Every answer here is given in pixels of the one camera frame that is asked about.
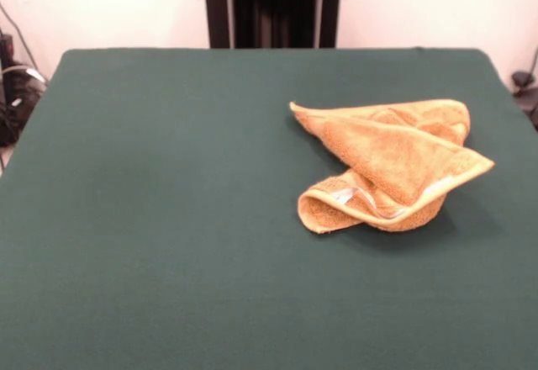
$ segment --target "towel fold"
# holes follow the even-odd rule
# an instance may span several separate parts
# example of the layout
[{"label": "towel fold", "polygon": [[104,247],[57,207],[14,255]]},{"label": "towel fold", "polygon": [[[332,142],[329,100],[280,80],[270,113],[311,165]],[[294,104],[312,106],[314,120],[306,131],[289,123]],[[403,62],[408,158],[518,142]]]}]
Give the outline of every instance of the towel fold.
[{"label": "towel fold", "polygon": [[471,122],[458,101],[290,109],[350,168],[299,197],[299,217],[316,233],[363,222],[388,231],[419,227],[437,215],[448,192],[494,165],[462,146]]}]

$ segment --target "crumpled towel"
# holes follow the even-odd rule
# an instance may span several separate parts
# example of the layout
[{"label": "crumpled towel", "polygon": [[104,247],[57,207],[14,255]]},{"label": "crumpled towel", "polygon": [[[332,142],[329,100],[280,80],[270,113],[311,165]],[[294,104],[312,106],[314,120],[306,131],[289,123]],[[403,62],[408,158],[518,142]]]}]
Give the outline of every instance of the crumpled towel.
[{"label": "crumpled towel", "polygon": [[299,217],[316,233],[360,223],[387,231],[425,225],[448,192],[494,165],[462,146],[471,121],[458,101],[290,109],[350,168],[299,197]]}]

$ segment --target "cable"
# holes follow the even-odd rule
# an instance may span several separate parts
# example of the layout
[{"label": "cable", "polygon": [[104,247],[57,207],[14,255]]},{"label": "cable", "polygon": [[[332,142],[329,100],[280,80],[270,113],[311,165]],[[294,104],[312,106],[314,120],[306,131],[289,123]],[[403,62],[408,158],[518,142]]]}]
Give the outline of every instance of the cable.
[{"label": "cable", "polygon": [[526,81],[526,83],[525,83],[525,85],[523,87],[527,87],[530,84],[530,80],[531,80],[531,77],[532,77],[532,72],[536,69],[536,62],[537,61],[538,61],[538,47],[536,48],[536,51],[535,51],[535,57],[532,60],[532,65],[531,65],[530,70],[529,70],[529,76],[527,77],[527,81]]},{"label": "cable", "polygon": [[28,74],[29,76],[32,76],[33,78],[35,78],[36,80],[42,82],[43,84],[45,84],[45,85],[49,84],[49,81],[45,77],[43,77],[43,75],[41,73],[39,73],[37,70],[35,70],[32,66],[26,66],[26,65],[10,66],[10,67],[8,67],[6,69],[3,69],[2,74],[6,74],[6,73],[9,73],[11,71],[17,71],[17,70],[24,70],[24,72],[26,74]]},{"label": "cable", "polygon": [[20,31],[20,28],[18,25],[13,21],[13,19],[9,16],[6,9],[3,7],[2,3],[0,2],[0,10],[2,11],[3,15],[6,17],[6,19],[11,23],[11,25],[15,28],[17,31],[18,37],[20,38],[21,42],[23,43],[24,48],[26,49],[26,53],[28,54],[30,60],[32,61],[32,65],[34,66],[35,70],[39,70],[37,67],[37,63],[35,63],[34,55],[32,55],[32,52],[30,51],[28,45],[26,44],[26,40],[24,40],[23,33]]}]

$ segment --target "green table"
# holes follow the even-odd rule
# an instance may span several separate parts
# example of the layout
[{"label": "green table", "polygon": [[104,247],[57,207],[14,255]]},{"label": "green table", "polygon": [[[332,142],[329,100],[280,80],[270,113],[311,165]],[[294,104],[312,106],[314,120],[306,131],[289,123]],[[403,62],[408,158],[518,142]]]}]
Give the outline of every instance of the green table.
[{"label": "green table", "polygon": [[[455,98],[497,162],[310,234],[309,107]],[[0,180],[0,368],[536,370],[538,137],[475,50],[68,52]]]}]

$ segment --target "towel tag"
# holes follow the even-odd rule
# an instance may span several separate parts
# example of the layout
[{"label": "towel tag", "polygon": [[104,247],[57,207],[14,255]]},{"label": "towel tag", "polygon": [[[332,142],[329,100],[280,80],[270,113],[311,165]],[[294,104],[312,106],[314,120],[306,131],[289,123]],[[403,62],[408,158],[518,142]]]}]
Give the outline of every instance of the towel tag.
[{"label": "towel tag", "polygon": [[353,194],[355,193],[354,188],[344,188],[340,191],[336,191],[330,194],[333,198],[336,199],[337,202],[341,204],[347,204],[347,202],[353,198]]}]

